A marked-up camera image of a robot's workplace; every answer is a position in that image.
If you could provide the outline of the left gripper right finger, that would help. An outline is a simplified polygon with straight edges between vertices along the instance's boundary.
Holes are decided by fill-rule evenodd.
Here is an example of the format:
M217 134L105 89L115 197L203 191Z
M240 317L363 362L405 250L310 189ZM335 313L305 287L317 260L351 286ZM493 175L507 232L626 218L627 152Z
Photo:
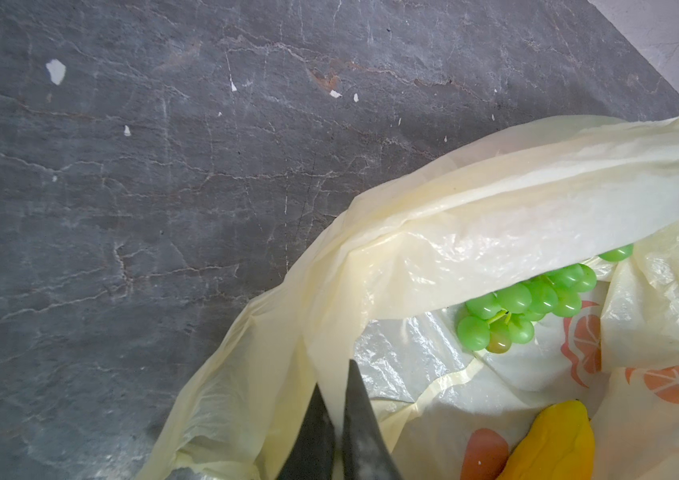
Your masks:
M385 445L355 360L349 361L341 455L345 480L403 479Z

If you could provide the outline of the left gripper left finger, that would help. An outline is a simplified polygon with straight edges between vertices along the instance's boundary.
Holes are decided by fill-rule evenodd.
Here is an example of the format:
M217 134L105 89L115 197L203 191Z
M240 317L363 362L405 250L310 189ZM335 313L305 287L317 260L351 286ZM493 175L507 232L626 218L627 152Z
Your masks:
M315 386L295 444L277 480L331 480L334 428L318 386Z

